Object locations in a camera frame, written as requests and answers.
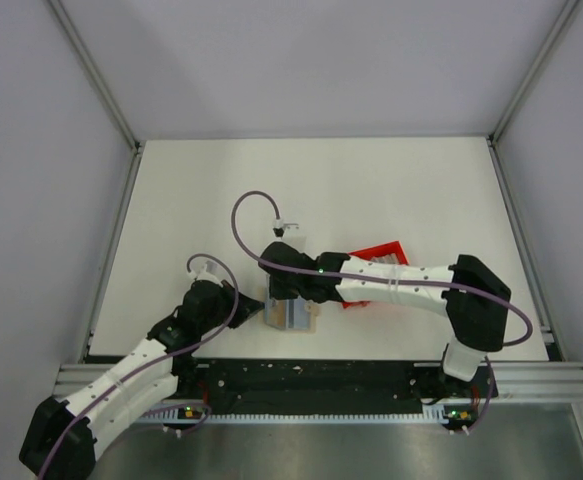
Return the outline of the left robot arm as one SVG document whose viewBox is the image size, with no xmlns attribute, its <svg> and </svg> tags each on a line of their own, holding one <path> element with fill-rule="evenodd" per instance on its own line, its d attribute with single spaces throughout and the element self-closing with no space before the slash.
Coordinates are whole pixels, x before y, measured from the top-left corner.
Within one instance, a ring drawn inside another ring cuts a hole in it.
<svg viewBox="0 0 583 480">
<path fill-rule="evenodd" d="M 195 390 L 192 355 L 204 337 L 236 329 L 263 308 L 226 281 L 195 281 L 126 357 L 82 389 L 37 406 L 20 462 L 41 479 L 88 478 L 107 448 L 150 407 Z"/>
</svg>

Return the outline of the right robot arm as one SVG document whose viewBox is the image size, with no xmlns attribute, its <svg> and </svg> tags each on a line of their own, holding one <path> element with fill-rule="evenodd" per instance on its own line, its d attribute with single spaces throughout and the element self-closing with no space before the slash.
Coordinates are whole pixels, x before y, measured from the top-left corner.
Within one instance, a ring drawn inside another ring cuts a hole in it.
<svg viewBox="0 0 583 480">
<path fill-rule="evenodd" d="M 258 266 L 269 275 L 276 299 L 386 303 L 448 319 L 453 336 L 437 380 L 452 396 L 469 389 L 485 356 L 504 347 L 511 290 L 472 255 L 461 254 L 448 266 L 415 267 L 339 252 L 311 258 L 277 241 L 262 252 Z"/>
</svg>

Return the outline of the gold credit card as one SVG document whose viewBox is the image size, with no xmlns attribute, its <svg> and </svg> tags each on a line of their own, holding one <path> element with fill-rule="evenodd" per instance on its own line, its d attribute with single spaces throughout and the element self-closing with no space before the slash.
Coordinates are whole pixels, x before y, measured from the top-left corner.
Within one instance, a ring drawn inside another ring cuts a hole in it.
<svg viewBox="0 0 583 480">
<path fill-rule="evenodd" d="M 286 305 L 286 328 L 295 329 L 295 301 L 289 300 Z"/>
</svg>

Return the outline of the red plastic card tray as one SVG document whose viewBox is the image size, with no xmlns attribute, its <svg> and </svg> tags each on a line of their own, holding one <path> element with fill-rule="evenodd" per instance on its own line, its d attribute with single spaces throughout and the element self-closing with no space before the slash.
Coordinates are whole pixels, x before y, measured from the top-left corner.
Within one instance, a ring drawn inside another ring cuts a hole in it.
<svg viewBox="0 0 583 480">
<path fill-rule="evenodd" d="M 409 262 L 400 242 L 392 241 L 350 252 L 349 261 L 342 265 L 340 272 L 365 277 L 380 277 L 380 271 L 374 267 L 374 264 L 405 266 Z"/>
</svg>

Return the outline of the grey credit card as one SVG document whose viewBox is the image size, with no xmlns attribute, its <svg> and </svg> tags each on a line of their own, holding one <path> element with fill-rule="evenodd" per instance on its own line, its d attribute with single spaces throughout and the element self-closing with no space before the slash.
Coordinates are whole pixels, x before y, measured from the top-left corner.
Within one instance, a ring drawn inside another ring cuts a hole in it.
<svg viewBox="0 0 583 480">
<path fill-rule="evenodd" d="M 302 299 L 295 301 L 295 329 L 310 330 L 312 328 L 312 305 Z"/>
</svg>

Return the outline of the beige card holder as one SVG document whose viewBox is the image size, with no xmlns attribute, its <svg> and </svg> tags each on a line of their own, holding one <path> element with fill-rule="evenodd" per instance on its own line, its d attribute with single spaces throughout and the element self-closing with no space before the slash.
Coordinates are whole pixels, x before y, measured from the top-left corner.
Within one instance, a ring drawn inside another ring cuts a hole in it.
<svg viewBox="0 0 583 480">
<path fill-rule="evenodd" d="M 320 306 L 302 298 L 292 300 L 276 300 L 262 287 L 259 298 L 264 309 L 258 314 L 262 323 L 277 331 L 287 333 L 307 333 L 316 331 Z"/>
</svg>

